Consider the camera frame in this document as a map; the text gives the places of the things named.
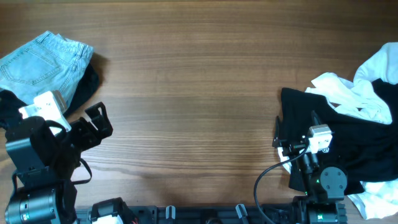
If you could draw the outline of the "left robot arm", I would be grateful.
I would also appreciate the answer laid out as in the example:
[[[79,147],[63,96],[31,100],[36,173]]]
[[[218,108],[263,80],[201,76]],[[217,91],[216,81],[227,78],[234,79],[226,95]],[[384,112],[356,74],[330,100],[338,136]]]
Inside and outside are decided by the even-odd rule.
[[[16,167],[6,223],[78,223],[76,186],[90,179],[71,177],[77,167],[89,169],[82,152],[113,133],[102,102],[85,112],[90,120],[81,117],[69,130],[56,121],[32,116],[6,131],[6,151]]]

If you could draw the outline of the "light blue denim shorts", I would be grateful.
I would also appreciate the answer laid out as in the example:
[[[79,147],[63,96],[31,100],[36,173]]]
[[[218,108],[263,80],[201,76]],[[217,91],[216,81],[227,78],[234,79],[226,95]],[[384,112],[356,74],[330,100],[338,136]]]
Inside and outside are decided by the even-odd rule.
[[[69,106],[93,53],[90,45],[46,31],[1,59],[1,90],[27,105],[58,90]]]

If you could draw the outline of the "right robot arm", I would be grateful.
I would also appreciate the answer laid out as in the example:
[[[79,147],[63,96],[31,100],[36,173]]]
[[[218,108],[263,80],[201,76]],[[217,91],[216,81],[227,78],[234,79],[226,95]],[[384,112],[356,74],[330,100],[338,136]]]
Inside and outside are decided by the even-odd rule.
[[[345,206],[340,202],[345,197],[348,185],[346,172],[337,165],[322,165],[317,153],[329,148],[332,131],[322,124],[312,111],[313,125],[298,141],[281,138],[279,118],[275,119],[272,146],[282,156],[282,165],[296,166],[304,187],[304,196],[296,196],[287,205],[278,205],[272,211],[276,223],[321,224],[346,223]]]

